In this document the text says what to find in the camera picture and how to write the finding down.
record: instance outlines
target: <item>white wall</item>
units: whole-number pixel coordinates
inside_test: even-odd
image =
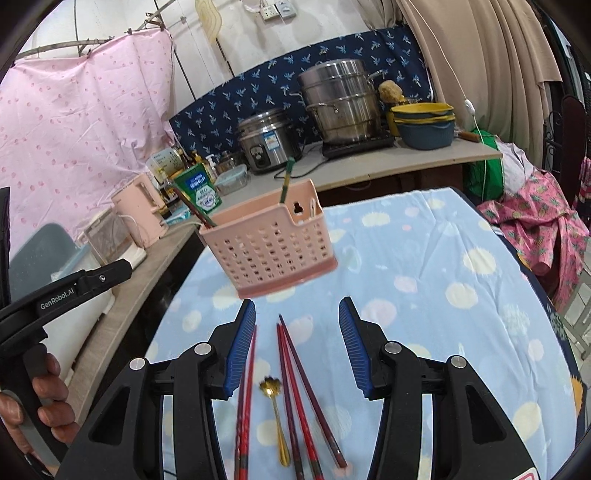
[[[295,18],[268,22],[263,22],[258,14],[247,12],[241,0],[213,1],[223,22],[218,40],[234,74],[306,45],[367,30],[353,0],[291,0],[298,12]],[[158,6],[164,3],[165,0],[157,0]],[[79,38],[117,37],[128,28],[138,28],[146,12],[155,10],[154,0],[77,0]],[[232,78],[217,44],[210,45],[203,32],[194,0],[177,0],[162,15],[197,97]],[[75,38],[74,0],[64,0],[41,23],[23,50]],[[76,55],[75,48],[67,48],[40,56]],[[171,113],[193,102],[176,59],[174,64]]]

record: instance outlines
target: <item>red chopstick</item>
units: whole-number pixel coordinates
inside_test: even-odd
[[[301,431],[304,434],[304,441],[306,443],[306,449],[308,450],[308,458],[310,459],[312,475],[314,475],[314,480],[324,480],[324,475],[322,475],[322,470],[320,469],[318,452],[316,451],[316,447],[314,446],[314,440],[312,439],[312,434],[310,433],[310,428],[308,427],[306,413],[304,412],[304,406],[301,402],[300,392],[297,388],[296,376],[294,374],[293,367],[291,366],[290,354],[287,350],[287,343],[285,340],[285,328],[282,328],[281,330],[284,332],[284,334],[281,335],[281,348],[283,351],[283,358],[285,359],[285,363],[287,365],[287,372],[290,378],[291,389],[294,394],[294,401],[296,407],[295,409],[297,410],[298,417],[300,418]]]
[[[300,445],[297,439],[296,423],[294,422],[294,413],[291,409],[290,386],[287,372],[285,370],[285,355],[282,348],[281,325],[277,324],[277,345],[279,347],[279,361],[281,363],[281,381],[283,382],[283,396],[285,397],[285,412],[287,413],[287,426],[290,431],[291,453],[294,458],[294,469],[296,480],[305,480],[304,467],[301,464]]]
[[[239,480],[248,480],[248,449],[251,432],[251,404],[252,404],[252,374],[255,369],[255,346],[256,346],[256,326],[255,333],[252,335],[251,358],[248,362],[248,381],[244,385],[246,389],[246,400],[244,402],[244,412],[242,413],[242,430],[240,432],[240,459],[239,459]]]
[[[310,402],[312,403],[312,408],[314,408],[314,413],[316,413],[316,418],[318,419],[318,423],[320,424],[320,428],[322,429],[322,433],[324,435],[324,438],[326,439],[326,442],[329,445],[330,451],[332,452],[335,462],[339,466],[339,468],[347,468],[347,462],[345,461],[345,457],[343,456],[343,453],[340,451],[339,444],[336,443],[335,436],[333,435],[333,433],[329,427],[329,424],[326,421],[324,414],[322,413],[322,409],[320,408],[320,404],[318,403],[318,400],[316,399],[316,395],[314,395],[314,392],[312,391],[312,386],[310,385],[310,382],[308,381],[308,377],[306,376],[306,372],[304,371],[304,367],[300,362],[300,357],[297,355],[294,342],[291,341],[290,333],[287,330],[285,322],[283,321],[283,317],[281,315],[279,315],[279,319],[281,321],[281,325],[283,326],[283,331],[285,332],[285,338],[287,340],[287,343],[289,343],[289,345],[290,345],[291,353],[293,354],[294,360],[296,362],[295,365],[297,366],[297,369],[300,371],[302,383],[304,384],[304,388],[306,389],[306,393],[308,394],[308,398],[310,399]]]
[[[240,440],[242,438],[242,414],[244,412],[244,389],[246,381],[246,368],[242,371],[240,391],[238,392],[238,416],[236,417],[236,446],[234,448],[234,480],[240,479]]]

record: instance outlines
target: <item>basket hole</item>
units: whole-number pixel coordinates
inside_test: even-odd
[[[296,215],[302,215],[304,213],[304,209],[301,207],[300,202],[294,202],[294,213]]]

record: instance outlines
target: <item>pink plastic basket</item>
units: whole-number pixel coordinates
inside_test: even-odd
[[[223,210],[199,233],[241,299],[283,290],[334,270],[337,261],[311,180]]]

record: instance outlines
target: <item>gold spoon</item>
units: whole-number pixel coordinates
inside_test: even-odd
[[[281,381],[278,378],[266,377],[259,385],[259,388],[266,397],[269,397],[273,402],[273,410],[275,411],[275,421],[277,422],[277,440],[279,442],[279,462],[283,466],[289,466],[291,463],[290,451],[287,448],[287,442],[283,435],[281,428],[281,418],[279,417],[279,408],[277,408],[277,400],[275,399],[281,394]]]

